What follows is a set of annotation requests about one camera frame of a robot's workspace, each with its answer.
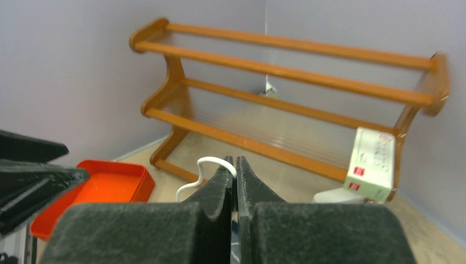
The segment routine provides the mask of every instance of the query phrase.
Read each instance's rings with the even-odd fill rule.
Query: red container
[[[141,165],[85,160],[77,167],[89,172],[89,180],[38,215],[31,225],[33,236],[47,241],[58,218],[71,205],[82,202],[147,202],[156,185]]]

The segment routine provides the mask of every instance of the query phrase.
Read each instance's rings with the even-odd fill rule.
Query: wooden shelf
[[[424,71],[425,74],[415,91],[406,91],[394,87],[348,80],[157,43],[157,41],[172,33],[215,37],[343,59],[354,59],[368,63],[418,69]],[[194,175],[192,173],[166,161],[166,158],[189,131],[303,168],[338,182],[344,182],[347,170],[345,166],[347,166],[347,160],[349,161],[348,155],[351,154],[352,142],[354,140],[352,133],[358,127],[365,127],[390,133],[397,137],[395,178],[393,182],[395,187],[390,197],[392,199],[400,180],[401,154],[410,124],[421,109],[430,116],[437,115],[445,104],[450,91],[447,56],[441,53],[436,53],[432,58],[409,56],[284,37],[263,36],[247,32],[172,24],[166,18],[157,19],[137,30],[130,37],[129,43],[133,51],[138,53],[148,51],[160,53],[164,55],[167,62],[167,79],[165,83],[141,107],[143,115],[173,125],[170,136],[152,155],[151,163],[189,181],[193,181]],[[254,73],[268,74],[319,85],[324,88],[402,103],[406,106],[393,127],[384,126],[187,78],[182,68],[181,58]],[[261,117],[252,119],[253,122],[250,125],[246,125],[244,122],[241,123],[241,119],[233,118],[234,115],[232,115],[232,118],[220,118],[219,113],[222,109],[225,109],[228,101],[222,101],[222,104],[219,104],[220,101],[217,102],[217,108],[214,106],[202,106],[200,105],[202,103],[198,103],[195,100],[193,94],[196,92],[192,92],[192,89],[219,95],[223,98],[222,100],[226,98],[229,98],[228,100],[231,102],[236,100],[233,103],[236,108],[230,111],[230,113],[241,112],[242,114],[247,114],[249,105],[254,105],[255,107],[263,107],[261,111],[264,113],[270,114],[270,111],[275,111],[273,115],[288,114],[290,115],[289,118],[281,118],[281,120],[290,120],[296,124],[311,124],[312,126],[310,127],[300,128],[311,134],[311,136],[299,138],[297,134],[285,133],[286,128],[283,131],[275,128],[275,130],[281,132],[280,136],[269,135],[269,133],[264,133],[267,128],[260,127],[258,120]],[[209,111],[202,111],[202,107],[209,108]],[[226,124],[222,124],[218,120],[229,121]],[[261,131],[259,133],[260,136],[251,133],[253,130]],[[317,145],[312,143],[312,141],[313,137],[318,137],[318,135],[326,135],[332,137],[332,139],[338,139],[340,140],[339,145],[344,145],[345,147],[333,147],[331,141],[326,141],[325,143],[327,150],[323,150],[320,146],[316,147]],[[336,153],[345,153],[346,156],[338,157],[340,154],[337,155]]]

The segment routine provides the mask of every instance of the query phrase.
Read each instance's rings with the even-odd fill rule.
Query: white cord
[[[199,178],[197,179],[197,182],[195,183],[188,183],[186,185],[183,185],[176,191],[176,202],[180,201],[180,194],[182,191],[189,189],[191,187],[196,187],[202,183],[204,180],[204,167],[202,166],[202,163],[204,162],[213,162],[218,165],[222,165],[225,167],[232,175],[233,178],[236,178],[236,169],[231,165],[228,161],[225,161],[221,158],[216,158],[216,157],[203,157],[197,160],[197,167],[199,168]]]

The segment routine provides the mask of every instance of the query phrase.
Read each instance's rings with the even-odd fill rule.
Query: red label
[[[361,168],[361,167],[355,167],[355,168],[354,168],[354,173],[355,173],[356,175],[363,176],[363,175],[364,175],[364,169]]]
[[[349,183],[349,188],[350,188],[351,190],[357,191],[357,190],[359,190],[359,187],[361,187],[360,184],[357,184],[357,183]]]

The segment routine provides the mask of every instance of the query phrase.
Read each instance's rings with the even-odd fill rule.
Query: small white object
[[[393,189],[394,167],[395,136],[358,128],[343,187],[382,204]]]
[[[319,192],[314,195],[312,203],[314,204],[361,204],[365,197],[347,191],[344,188],[338,188],[330,191]]]
[[[195,183],[188,183],[186,185],[183,185],[182,187],[178,189],[178,191],[176,191],[176,202],[180,201],[180,195],[182,191],[192,188],[192,187],[199,186],[202,183],[202,181],[204,180],[204,167],[202,167],[202,163],[204,162],[213,162],[218,165],[222,165],[233,175],[233,178],[236,178],[236,169],[228,161],[225,161],[221,158],[216,158],[216,157],[200,158],[197,160],[197,168],[199,168],[199,178],[197,179]]]

